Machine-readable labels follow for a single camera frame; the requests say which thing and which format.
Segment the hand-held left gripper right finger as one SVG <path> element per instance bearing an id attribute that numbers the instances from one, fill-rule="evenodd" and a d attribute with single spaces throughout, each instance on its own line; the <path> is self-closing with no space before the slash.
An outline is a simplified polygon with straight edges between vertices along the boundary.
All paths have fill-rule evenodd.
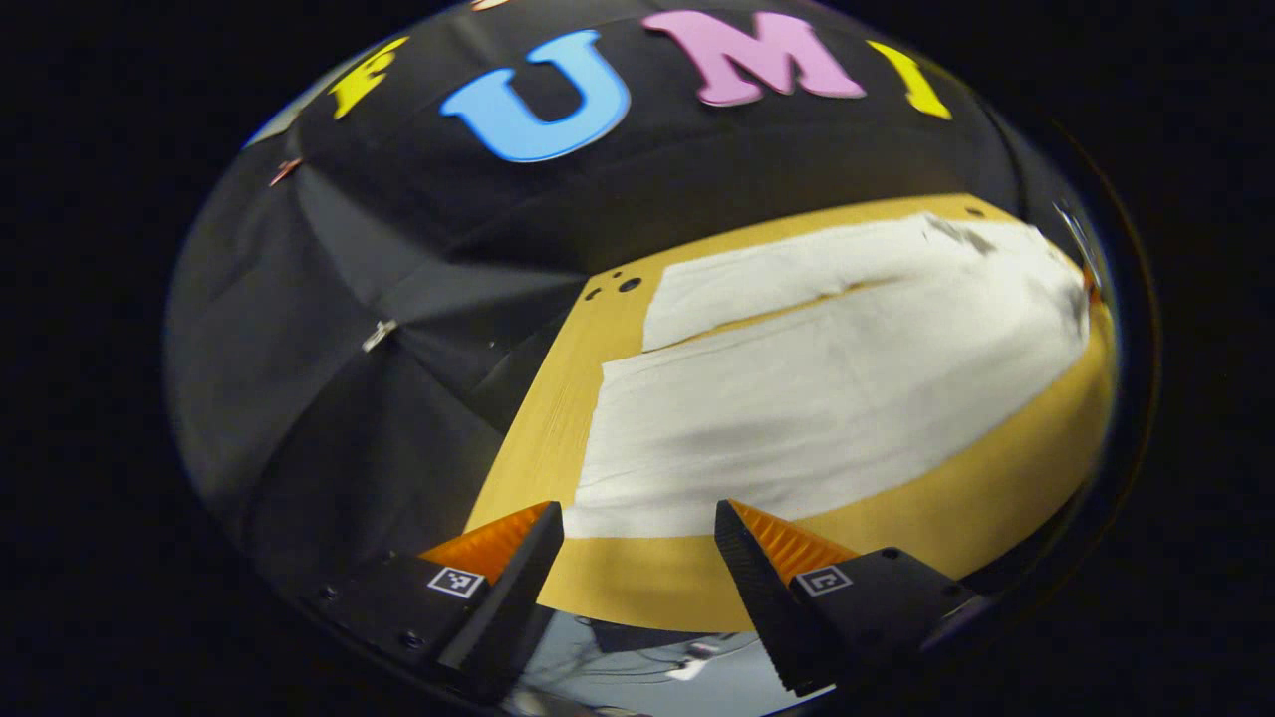
<path id="1" fill-rule="evenodd" d="M 714 541 L 782 685 L 850 694 L 924 667 L 982 596 L 901 549 L 857 552 L 737 500 Z"/>

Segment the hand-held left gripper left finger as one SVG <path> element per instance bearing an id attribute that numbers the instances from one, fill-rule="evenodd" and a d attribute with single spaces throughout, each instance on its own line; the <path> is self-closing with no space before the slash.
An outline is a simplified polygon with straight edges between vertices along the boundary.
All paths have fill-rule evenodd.
<path id="1" fill-rule="evenodd" d="M 303 589 L 315 617 L 370 654 L 472 703 L 499 703 L 537 640 L 538 598 L 564 542 L 541 501 L 417 554 L 388 552 Z"/>

